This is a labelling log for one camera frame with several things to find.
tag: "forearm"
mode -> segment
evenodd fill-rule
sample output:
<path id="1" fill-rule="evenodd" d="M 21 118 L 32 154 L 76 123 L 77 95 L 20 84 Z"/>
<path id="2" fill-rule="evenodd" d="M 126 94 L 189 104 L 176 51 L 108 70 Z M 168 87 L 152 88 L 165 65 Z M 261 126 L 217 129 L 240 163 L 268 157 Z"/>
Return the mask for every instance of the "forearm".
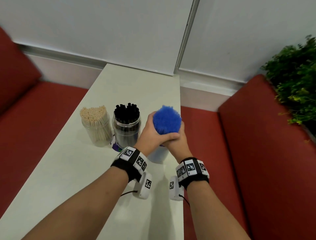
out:
<path id="1" fill-rule="evenodd" d="M 127 183 L 124 170 L 109 168 L 48 214 L 23 240 L 96 239 Z"/>
<path id="2" fill-rule="evenodd" d="M 190 183 L 187 193 L 198 240 L 250 239 L 206 181 Z"/>

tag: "red bench cushion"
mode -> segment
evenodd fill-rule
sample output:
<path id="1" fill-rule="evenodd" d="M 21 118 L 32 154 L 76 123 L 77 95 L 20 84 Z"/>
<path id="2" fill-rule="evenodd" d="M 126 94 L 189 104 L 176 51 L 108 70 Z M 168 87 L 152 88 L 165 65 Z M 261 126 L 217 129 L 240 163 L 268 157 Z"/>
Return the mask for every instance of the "red bench cushion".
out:
<path id="1" fill-rule="evenodd" d="M 40 77 L 33 63 L 0 28 L 0 114 Z"/>
<path id="2" fill-rule="evenodd" d="M 254 240 L 316 239 L 316 147 L 263 75 L 220 108 Z"/>
<path id="3" fill-rule="evenodd" d="M 39 82 L 0 116 L 0 217 L 86 92 Z"/>
<path id="4" fill-rule="evenodd" d="M 248 232 L 239 190 L 217 112 L 181 107 L 185 134 L 192 154 L 210 174 L 210 186 L 241 226 Z M 196 239 L 190 207 L 183 202 L 184 239 Z"/>

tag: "clear plastic jar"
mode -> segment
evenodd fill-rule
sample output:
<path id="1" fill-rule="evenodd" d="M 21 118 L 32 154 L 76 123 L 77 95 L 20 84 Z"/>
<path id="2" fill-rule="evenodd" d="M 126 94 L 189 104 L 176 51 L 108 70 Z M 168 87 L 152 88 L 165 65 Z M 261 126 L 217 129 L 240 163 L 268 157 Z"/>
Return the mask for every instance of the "clear plastic jar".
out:
<path id="1" fill-rule="evenodd" d="M 110 125 L 110 115 L 108 112 L 98 122 L 86 122 L 82 120 L 82 125 L 85 127 L 91 141 L 98 147 L 104 147 L 113 139 L 113 134 Z"/>
<path id="2" fill-rule="evenodd" d="M 112 126 L 115 142 L 120 148 L 132 147 L 136 144 L 140 134 L 140 117 L 133 123 L 123 124 L 118 122 L 113 115 Z"/>

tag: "wrist strap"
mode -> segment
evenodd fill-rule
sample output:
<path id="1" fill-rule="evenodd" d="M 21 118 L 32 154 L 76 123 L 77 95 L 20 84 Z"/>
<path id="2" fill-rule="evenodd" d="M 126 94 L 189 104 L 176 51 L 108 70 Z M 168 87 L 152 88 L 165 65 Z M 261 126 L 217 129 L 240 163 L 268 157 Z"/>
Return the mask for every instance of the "wrist strap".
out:
<path id="1" fill-rule="evenodd" d="M 139 182 L 147 167 L 146 161 L 147 158 L 138 149 L 126 147 L 116 156 L 111 167 L 115 166 L 125 170 L 129 182 L 134 179 Z"/>
<path id="2" fill-rule="evenodd" d="M 176 167 L 178 182 L 185 189 L 193 181 L 207 181 L 209 183 L 210 175 L 207 172 L 202 161 L 195 157 L 189 157 L 181 161 Z"/>

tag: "white sensor device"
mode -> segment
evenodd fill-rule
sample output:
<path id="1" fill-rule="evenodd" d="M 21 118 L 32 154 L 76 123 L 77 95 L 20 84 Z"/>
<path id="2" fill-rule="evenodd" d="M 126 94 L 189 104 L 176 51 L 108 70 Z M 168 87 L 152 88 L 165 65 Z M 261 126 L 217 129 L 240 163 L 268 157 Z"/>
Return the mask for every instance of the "white sensor device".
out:
<path id="1" fill-rule="evenodd" d="M 180 186 L 177 176 L 172 176 L 169 181 L 169 198 L 174 201 L 183 201 L 184 187 Z"/>
<path id="2" fill-rule="evenodd" d="M 144 172 L 140 181 L 135 183 L 134 191 L 137 191 L 137 192 L 133 193 L 134 197 L 137 197 L 140 199 L 147 199 L 150 194 L 151 183 L 152 183 L 151 174 Z"/>

